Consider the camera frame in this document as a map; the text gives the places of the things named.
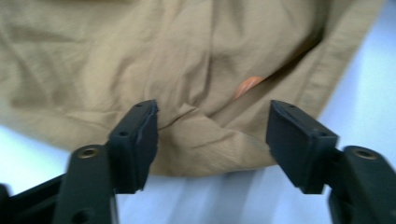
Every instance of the wrinkled fabric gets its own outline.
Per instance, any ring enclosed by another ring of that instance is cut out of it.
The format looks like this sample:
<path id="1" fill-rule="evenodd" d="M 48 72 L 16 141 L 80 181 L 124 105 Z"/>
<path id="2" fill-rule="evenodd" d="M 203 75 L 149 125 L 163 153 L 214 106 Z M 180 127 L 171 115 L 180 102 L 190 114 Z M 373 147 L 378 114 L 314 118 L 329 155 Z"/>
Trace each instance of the wrinkled fabric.
<path id="1" fill-rule="evenodd" d="M 0 122 L 74 150 L 156 99 L 153 174 L 272 165 L 270 100 L 317 116 L 381 2 L 1 1 Z"/>

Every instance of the metal screw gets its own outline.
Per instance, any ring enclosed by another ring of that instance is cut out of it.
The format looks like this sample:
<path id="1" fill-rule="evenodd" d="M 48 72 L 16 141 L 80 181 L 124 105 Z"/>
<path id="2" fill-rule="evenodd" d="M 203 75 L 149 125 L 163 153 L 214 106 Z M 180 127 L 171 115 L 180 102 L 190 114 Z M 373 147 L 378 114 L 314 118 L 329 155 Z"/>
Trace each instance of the metal screw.
<path id="1" fill-rule="evenodd" d="M 80 159 L 88 159 L 96 156 L 99 153 L 99 150 L 94 147 L 85 148 L 84 150 L 78 153 L 78 157 Z"/>
<path id="2" fill-rule="evenodd" d="M 371 151 L 367 151 L 363 149 L 355 149 L 353 152 L 355 153 L 356 156 L 360 158 L 366 160 L 376 160 L 376 155 Z"/>

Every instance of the black mechanical arm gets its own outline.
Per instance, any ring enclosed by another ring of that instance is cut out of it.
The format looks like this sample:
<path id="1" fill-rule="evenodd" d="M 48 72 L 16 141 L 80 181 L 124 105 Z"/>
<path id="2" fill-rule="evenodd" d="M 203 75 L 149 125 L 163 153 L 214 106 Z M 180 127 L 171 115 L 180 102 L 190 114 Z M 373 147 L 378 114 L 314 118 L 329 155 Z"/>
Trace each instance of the black mechanical arm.
<path id="1" fill-rule="evenodd" d="M 135 105 L 104 146 L 77 149 L 67 173 L 9 197 L 0 185 L 1 224 L 119 223 L 115 193 L 145 186 L 157 152 L 157 105 Z"/>
<path id="2" fill-rule="evenodd" d="M 338 136 L 294 105 L 272 101 L 266 141 L 304 194 L 332 188 L 334 224 L 396 223 L 396 174 L 377 152 L 335 148 Z"/>

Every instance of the orange object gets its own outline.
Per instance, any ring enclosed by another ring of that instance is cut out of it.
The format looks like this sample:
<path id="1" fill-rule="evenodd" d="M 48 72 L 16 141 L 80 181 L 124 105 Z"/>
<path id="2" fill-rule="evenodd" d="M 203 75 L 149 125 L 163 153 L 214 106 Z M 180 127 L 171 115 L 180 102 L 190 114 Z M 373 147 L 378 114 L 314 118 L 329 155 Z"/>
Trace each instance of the orange object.
<path id="1" fill-rule="evenodd" d="M 260 82 L 264 80 L 263 77 L 250 77 L 246 79 L 242 84 L 239 86 L 238 90 L 236 91 L 235 95 L 233 96 L 233 100 L 238 98 L 239 96 L 245 94 L 248 90 L 250 90 L 252 87 L 256 86 Z"/>

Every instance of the khaki fabric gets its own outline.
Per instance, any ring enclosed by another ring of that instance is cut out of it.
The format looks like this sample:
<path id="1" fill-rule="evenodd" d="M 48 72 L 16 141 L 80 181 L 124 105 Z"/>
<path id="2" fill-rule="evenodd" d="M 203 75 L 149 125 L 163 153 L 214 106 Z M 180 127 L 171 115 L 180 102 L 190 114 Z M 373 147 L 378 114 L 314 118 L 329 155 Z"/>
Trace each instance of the khaki fabric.
<path id="1" fill-rule="evenodd" d="M 0 122 L 74 150 L 103 144 L 132 105 L 156 99 L 153 174 L 272 165 L 265 144 L 270 100 L 317 116 L 380 6 L 2 0 Z M 264 81 L 233 99 L 250 77 Z"/>

